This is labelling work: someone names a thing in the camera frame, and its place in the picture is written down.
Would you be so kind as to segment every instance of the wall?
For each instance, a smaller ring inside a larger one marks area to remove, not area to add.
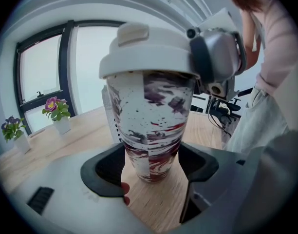
[[[0,127],[10,116],[19,117],[13,86],[13,64],[16,43],[8,40],[0,44]],[[14,145],[5,142],[0,128],[0,150],[9,150]]]

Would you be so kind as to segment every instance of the woman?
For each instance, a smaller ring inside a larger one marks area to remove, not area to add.
[[[225,149],[248,153],[265,146],[288,131],[286,121],[272,97],[298,60],[298,31],[278,0],[233,0],[240,8],[247,69],[253,67],[264,40],[264,62],[250,101]],[[256,37],[256,29],[264,33]]]

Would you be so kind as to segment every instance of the window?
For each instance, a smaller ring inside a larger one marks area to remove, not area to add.
[[[14,88],[28,135],[52,124],[41,113],[48,98],[67,100],[71,117],[103,105],[99,63],[121,24],[71,20],[17,44]]]
[[[103,106],[101,90],[106,82],[99,79],[99,63],[109,53],[116,34],[116,27],[91,26],[77,30],[75,66],[71,66],[75,72],[71,71],[71,79],[78,114]]]
[[[21,53],[20,84],[24,102],[60,90],[58,55],[61,35],[46,39]]]

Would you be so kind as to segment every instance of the white lid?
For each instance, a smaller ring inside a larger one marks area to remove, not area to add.
[[[99,78],[121,72],[159,70],[199,77],[190,59],[189,40],[172,30],[125,23],[100,62]]]

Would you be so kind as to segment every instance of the white pants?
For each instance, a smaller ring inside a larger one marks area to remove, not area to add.
[[[289,131],[275,99],[257,85],[225,150],[248,154]]]

